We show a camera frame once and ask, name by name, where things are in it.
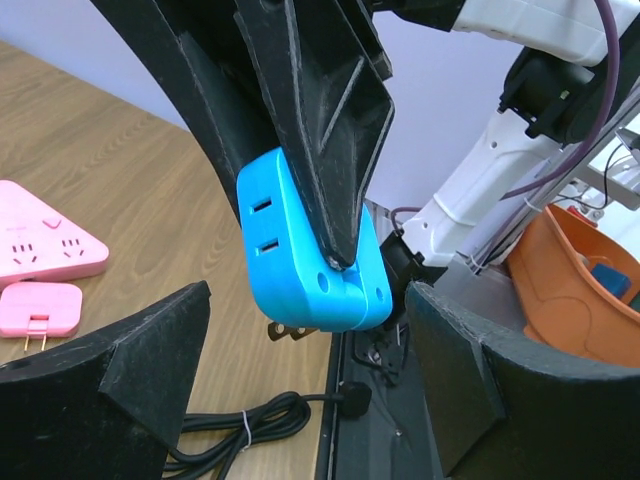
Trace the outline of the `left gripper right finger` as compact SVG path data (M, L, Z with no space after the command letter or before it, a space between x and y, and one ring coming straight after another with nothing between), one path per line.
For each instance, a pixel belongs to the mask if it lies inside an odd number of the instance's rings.
M405 305L446 477L638 477L637 369L534 342L423 283Z

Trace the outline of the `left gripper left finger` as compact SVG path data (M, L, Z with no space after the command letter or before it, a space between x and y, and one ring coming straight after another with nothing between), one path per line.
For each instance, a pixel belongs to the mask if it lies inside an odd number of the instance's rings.
M1 367L4 479L159 479L176 447L210 318L191 283Z

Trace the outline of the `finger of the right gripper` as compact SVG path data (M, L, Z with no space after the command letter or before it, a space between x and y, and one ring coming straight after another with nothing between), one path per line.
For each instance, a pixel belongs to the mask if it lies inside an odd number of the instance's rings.
M394 116L391 63L363 1L239 1L235 21L327 263L355 262Z
M222 180L277 145L232 1L97 1Z

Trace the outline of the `blue plug adapter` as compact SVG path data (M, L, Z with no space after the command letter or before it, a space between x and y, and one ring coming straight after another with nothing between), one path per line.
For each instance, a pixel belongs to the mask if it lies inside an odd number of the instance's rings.
M282 149L244 167L236 190L249 284L271 321L271 339L368 330L390 316L391 289L369 212L361 214L354 264L339 271L320 251Z

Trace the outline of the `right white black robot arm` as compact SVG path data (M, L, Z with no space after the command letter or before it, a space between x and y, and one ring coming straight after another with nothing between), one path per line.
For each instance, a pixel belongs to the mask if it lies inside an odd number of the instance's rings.
M320 262L356 261L361 213L394 115L392 68L373 24L390 11L442 32L520 46L496 112L400 236L439 272L533 165L581 160L639 73L635 1L100 1L97 10L167 95L248 230L291 194Z

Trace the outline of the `small pink plug adapter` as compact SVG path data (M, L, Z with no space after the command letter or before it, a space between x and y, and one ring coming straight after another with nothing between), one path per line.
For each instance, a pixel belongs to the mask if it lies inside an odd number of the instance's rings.
M78 330L83 304L82 290L73 284L18 282L1 293L1 337L22 338L24 351L31 340L41 350L51 338L70 338Z

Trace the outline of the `orange plastic bin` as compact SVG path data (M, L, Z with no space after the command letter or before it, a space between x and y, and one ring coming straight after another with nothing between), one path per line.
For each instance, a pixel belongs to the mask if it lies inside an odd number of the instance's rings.
M524 334L565 353L639 366L639 262L570 212L545 208L506 260Z

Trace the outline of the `pink triangular power socket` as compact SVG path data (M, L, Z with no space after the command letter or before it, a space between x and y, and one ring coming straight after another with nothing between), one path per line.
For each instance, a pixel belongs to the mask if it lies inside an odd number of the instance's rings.
M11 180L1 182L1 286L105 271L109 248Z

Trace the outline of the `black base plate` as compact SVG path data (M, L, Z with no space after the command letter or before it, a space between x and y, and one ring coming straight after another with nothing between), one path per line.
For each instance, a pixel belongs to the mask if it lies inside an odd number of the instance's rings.
M323 409L316 479L442 479L423 382L407 318L392 330L331 339L326 391L347 382L371 390L367 412L347 419Z

